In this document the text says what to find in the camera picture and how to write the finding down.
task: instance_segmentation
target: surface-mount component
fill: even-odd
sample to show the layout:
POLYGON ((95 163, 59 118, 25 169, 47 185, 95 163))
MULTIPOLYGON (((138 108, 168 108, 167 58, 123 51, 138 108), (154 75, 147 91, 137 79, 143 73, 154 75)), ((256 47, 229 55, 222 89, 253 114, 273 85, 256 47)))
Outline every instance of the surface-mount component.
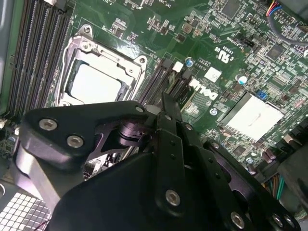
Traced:
POLYGON ((261 100, 264 100, 266 98, 266 93, 263 92, 262 90, 257 91, 257 97, 261 100))
POLYGON ((283 52, 283 47, 279 45, 274 45, 267 53, 267 56, 272 60, 277 60, 283 54, 283 52))
POLYGON ((282 117, 283 113, 247 92, 223 118, 222 124, 258 141, 282 117))
POLYGON ((238 0, 228 0, 227 4, 222 9, 222 13, 228 18, 232 19, 236 12, 240 9, 240 2, 238 0))
POLYGON ((193 26, 190 25, 189 23, 184 23, 183 27, 182 27, 182 31, 185 32, 186 34, 191 33, 191 31, 193 30, 193 26))
POLYGON ((64 51, 56 105, 104 103, 133 99, 143 83, 147 58, 129 59, 93 40, 83 25, 64 51))

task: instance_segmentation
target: cpu socket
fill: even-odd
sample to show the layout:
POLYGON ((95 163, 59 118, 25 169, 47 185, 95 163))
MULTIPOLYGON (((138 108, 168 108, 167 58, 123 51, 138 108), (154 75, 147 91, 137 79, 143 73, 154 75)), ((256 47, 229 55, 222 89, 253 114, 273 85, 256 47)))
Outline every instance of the cpu socket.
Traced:
POLYGON ((130 59, 93 39, 83 25, 64 50, 56 106, 133 100, 145 78, 147 57, 130 59))

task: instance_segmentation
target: capacitor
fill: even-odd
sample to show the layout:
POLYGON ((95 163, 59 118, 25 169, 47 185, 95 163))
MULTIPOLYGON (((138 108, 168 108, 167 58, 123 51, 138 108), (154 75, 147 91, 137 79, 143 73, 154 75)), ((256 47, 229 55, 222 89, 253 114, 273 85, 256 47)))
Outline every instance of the capacitor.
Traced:
POLYGON ((269 158, 269 156, 268 156, 266 153, 262 153, 262 158, 263 158, 263 160, 265 160, 266 163, 268 163, 268 164, 270 164, 271 162, 273 162, 273 160, 271 160, 271 159, 269 158))
POLYGON ((210 114, 213 116, 216 116, 217 114, 218 114, 218 110, 216 109, 216 108, 212 108, 211 110, 210 110, 210 114))
POLYGON ((187 57, 187 58, 185 59, 185 65, 186 65, 187 67, 192 67, 192 66, 193 66, 192 57, 187 57))
POLYGON ((235 79, 241 85, 244 85, 248 80, 248 78, 244 76, 243 74, 236 75, 235 79))
POLYGON ((265 152, 271 160, 276 159, 276 155, 270 149, 267 149, 265 152))
POLYGON ((247 168, 248 168, 248 172, 251 174, 251 175, 255 175, 257 173, 257 170, 255 167, 253 167, 252 165, 247 165, 247 168))

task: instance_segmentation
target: chipset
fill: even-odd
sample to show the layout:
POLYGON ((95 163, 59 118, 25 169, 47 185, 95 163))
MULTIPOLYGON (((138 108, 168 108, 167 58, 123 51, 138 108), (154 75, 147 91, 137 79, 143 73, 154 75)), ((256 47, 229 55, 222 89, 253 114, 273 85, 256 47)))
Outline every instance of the chipset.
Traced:
POLYGON ((183 36, 182 34, 178 33, 177 36, 175 37, 176 40, 178 40, 179 42, 184 42, 186 37, 183 36))
POLYGON ((247 92, 221 122, 225 128, 258 141, 282 118, 279 110, 247 92))
POLYGON ((228 0, 227 4, 222 9, 222 13, 229 19, 232 19, 237 11, 240 9, 240 2, 238 0, 228 0))
POLYGON ((274 45, 269 52, 267 53, 267 56, 271 60, 277 60, 282 54, 284 53, 284 48, 279 45, 274 45))

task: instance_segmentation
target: metal grille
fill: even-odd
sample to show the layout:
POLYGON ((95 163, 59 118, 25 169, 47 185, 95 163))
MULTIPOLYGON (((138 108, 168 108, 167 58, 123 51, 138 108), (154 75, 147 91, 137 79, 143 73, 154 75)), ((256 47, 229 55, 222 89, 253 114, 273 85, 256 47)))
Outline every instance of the metal grille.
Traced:
MULTIPOLYGON (((16 193, 0 213, 0 231, 33 231, 51 218, 45 202, 31 196, 16 193)), ((45 230, 46 225, 38 231, 45 230)))

